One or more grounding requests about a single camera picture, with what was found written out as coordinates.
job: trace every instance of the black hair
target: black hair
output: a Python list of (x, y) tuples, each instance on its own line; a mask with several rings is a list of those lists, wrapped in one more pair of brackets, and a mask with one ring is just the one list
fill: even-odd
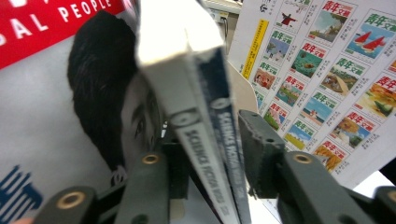
[(121, 19), (99, 11), (77, 31), (67, 77), (84, 132), (111, 171), (125, 167), (120, 113), (133, 75), (135, 36)]

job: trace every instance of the poster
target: poster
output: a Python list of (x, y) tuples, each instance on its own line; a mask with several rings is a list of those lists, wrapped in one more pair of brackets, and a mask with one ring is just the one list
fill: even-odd
[(285, 0), (261, 10), (263, 3), (244, 3), (229, 61), (244, 67), (252, 27), (259, 18), (269, 21), (245, 76), (254, 86), (268, 64), (265, 72), (275, 77), (257, 91), (261, 116), (288, 150), (320, 154), (329, 172), (353, 188), (396, 157), (396, 139), (387, 131), (396, 126), (396, 3)]
[(63, 189), (125, 180), (161, 117), (137, 75), (131, 4), (8, 0), (0, 11), (0, 223), (11, 223)]

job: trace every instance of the yellow label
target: yellow label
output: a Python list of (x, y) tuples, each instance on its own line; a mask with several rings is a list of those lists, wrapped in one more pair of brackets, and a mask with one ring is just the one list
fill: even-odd
[(247, 55), (247, 60), (245, 61), (244, 70), (242, 71), (242, 76), (248, 79), (250, 76), (251, 69), (253, 67), (254, 61), (256, 61), (257, 53), (259, 52), (260, 45), (262, 44), (262, 39), (264, 38), (265, 31), (267, 30), (268, 21), (260, 20), (259, 25), (256, 29), (256, 34), (251, 41), (250, 50)]

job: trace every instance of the printed cover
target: printed cover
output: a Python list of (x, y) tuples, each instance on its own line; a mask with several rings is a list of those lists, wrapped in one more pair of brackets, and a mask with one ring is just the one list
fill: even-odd
[(284, 137), (287, 150), (303, 150), (316, 132), (300, 119), (295, 120)]
[(294, 107), (297, 99), (302, 94), (305, 84), (293, 76), (287, 76), (275, 99), (287, 108)]
[(331, 46), (334, 40), (342, 33), (347, 19), (353, 13), (354, 6), (334, 1), (326, 1), (311, 26), (308, 38), (320, 44)]
[(393, 61), (393, 62), (389, 65), (388, 70), (389, 70), (390, 72), (396, 73), (396, 60)]
[(292, 41), (292, 35), (274, 30), (262, 56), (263, 61), (277, 66), (282, 65)]
[(349, 153), (337, 146), (332, 140), (326, 139), (314, 152), (313, 155), (323, 163), (324, 167), (331, 172)]
[(323, 58), (326, 57), (328, 50), (313, 43), (303, 43), (302, 48), (297, 54), (290, 71), (304, 81), (317, 72)]
[(286, 0), (276, 17), (276, 26), (297, 33), (312, 0)]
[(278, 68), (267, 62), (262, 62), (254, 76), (252, 86), (256, 91), (266, 95), (273, 86), (277, 73)]
[(378, 126), (375, 122), (353, 110), (335, 126), (330, 136), (353, 152)]
[(363, 77), (369, 66), (340, 56), (332, 66), (320, 87), (338, 100), (343, 100)]
[(385, 122), (396, 107), (396, 77), (383, 74), (361, 96), (355, 107), (374, 120)]
[(396, 32), (396, 17), (370, 10), (361, 26), (346, 46), (346, 53), (358, 59), (374, 63)]
[(275, 131), (278, 131), (288, 114), (288, 110), (282, 108), (276, 102), (272, 102), (263, 118)]
[(160, 113), (137, 74), (130, 10), (119, 0), (0, 4), (0, 223), (33, 217), (68, 187), (103, 192), (153, 146)]
[(337, 107), (338, 102), (322, 91), (314, 91), (300, 116), (313, 127), (319, 128)]
[(260, 108), (262, 106), (262, 101), (264, 100), (264, 96), (257, 91), (254, 91), (254, 93), (256, 94), (256, 98), (257, 98), (257, 108)]

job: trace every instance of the blue book spine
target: blue book spine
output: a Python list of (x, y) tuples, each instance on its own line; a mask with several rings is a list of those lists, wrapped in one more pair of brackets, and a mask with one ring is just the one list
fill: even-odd
[(245, 165), (224, 62), (223, 48), (211, 49), (205, 57), (195, 57), (216, 140), (225, 157), (226, 171), (242, 224), (251, 223), (245, 181)]

